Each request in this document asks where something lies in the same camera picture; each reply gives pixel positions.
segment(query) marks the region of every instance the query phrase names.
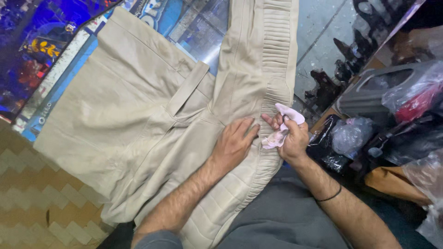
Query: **dark stain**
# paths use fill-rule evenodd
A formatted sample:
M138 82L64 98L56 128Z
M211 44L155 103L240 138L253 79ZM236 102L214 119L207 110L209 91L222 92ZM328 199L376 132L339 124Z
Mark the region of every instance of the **dark stain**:
M49 227L49 210L46 211L46 225Z

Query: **right hand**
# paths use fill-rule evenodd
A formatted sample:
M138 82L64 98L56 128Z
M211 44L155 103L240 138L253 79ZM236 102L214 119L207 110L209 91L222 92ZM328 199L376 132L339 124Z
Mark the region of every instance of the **right hand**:
M283 119L280 113L277 113L274 118L267 114L262 114L261 117L274 131L279 130L283 122L289 128L289 134L286 136L284 144L277 148L278 153L285 161L296 163L307 158L306 147L309 143L309 136L307 134L308 125L306 122L297 125L295 121L290 120L287 116Z

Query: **bracelet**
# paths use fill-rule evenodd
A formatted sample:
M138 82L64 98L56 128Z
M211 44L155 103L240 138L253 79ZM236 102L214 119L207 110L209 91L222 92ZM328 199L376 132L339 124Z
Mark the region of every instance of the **bracelet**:
M340 189L337 191L337 193L336 194L334 194L332 197L329 197L328 199L324 199L324 200L317 200L317 199L315 199L317 202L324 202L324 201L329 201L329 200L331 200L332 198L334 198L334 197L336 197L340 192L342 191L342 185L340 184Z

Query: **shop clutter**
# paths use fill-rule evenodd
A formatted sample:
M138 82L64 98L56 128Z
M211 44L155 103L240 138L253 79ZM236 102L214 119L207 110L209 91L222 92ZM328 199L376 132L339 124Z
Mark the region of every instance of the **shop clutter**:
M417 229L443 248L443 62L364 72L308 154L329 172L428 210Z

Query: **dirty floor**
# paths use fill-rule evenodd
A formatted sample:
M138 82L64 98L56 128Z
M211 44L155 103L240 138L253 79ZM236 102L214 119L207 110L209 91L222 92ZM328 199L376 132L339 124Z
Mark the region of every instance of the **dirty floor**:
M113 230L99 199L0 120L0 248L94 249Z

